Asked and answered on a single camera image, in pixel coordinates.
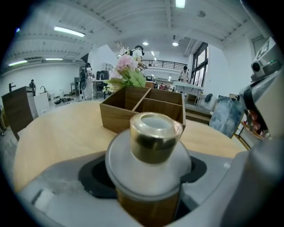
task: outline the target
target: ceiling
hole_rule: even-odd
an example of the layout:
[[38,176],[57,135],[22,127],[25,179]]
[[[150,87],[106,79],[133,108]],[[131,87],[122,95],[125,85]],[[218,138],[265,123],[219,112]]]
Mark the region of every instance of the ceiling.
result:
[[[78,37],[54,31],[62,26],[85,33]],[[35,7],[6,53],[2,67],[23,59],[64,58],[70,62],[104,44],[134,48],[148,41],[146,51],[169,51],[184,56],[195,40],[224,48],[256,27],[237,0],[46,0]],[[179,42],[178,47],[172,41]]]

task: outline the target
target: white lid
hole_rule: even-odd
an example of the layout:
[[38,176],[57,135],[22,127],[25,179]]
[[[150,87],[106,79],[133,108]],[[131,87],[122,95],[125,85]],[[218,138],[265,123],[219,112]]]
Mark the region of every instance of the white lid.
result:
[[130,150],[130,131],[117,135],[106,152],[106,169],[115,186],[129,197],[143,201],[167,198],[179,190],[180,177],[190,172],[189,152],[179,141],[169,159],[148,164]]

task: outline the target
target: fluorescent light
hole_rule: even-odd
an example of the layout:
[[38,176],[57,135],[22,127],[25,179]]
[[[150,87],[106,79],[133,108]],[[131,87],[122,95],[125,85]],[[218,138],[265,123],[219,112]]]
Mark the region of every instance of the fluorescent light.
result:
[[52,61],[52,60],[61,61],[61,60],[63,60],[63,59],[45,59],[45,60],[47,60],[47,61]]
[[176,8],[184,8],[185,0],[176,0]]
[[15,66],[15,65],[19,65],[19,64],[23,64],[23,63],[27,63],[28,61],[24,60],[24,61],[19,61],[19,62],[14,62],[9,64],[9,66]]
[[56,26],[56,27],[54,28],[54,30],[55,30],[55,31],[66,32],[66,33],[73,34],[73,35],[77,35],[77,36],[80,36],[80,37],[84,37],[84,36],[85,36],[84,33],[77,32],[77,31],[73,31],[73,30],[70,30],[70,29],[67,29],[67,28],[63,28],[63,27],[58,27],[58,26]]

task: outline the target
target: railing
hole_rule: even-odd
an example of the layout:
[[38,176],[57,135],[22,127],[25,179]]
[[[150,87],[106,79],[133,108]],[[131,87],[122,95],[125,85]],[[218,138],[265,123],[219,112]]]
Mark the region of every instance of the railing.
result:
[[163,67],[168,69],[176,69],[176,70],[183,70],[186,64],[178,63],[178,62],[168,62],[168,61],[155,61],[155,60],[142,60],[142,63],[151,67]]

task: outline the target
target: round table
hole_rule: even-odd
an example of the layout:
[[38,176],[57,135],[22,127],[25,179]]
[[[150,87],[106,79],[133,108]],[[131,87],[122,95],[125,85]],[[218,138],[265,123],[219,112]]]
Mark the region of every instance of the round table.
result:
[[[38,117],[24,130],[18,143],[15,191],[53,164],[106,150],[115,135],[103,127],[99,102],[69,104]],[[189,120],[181,142],[188,150],[222,157],[235,157],[241,151],[224,134]]]

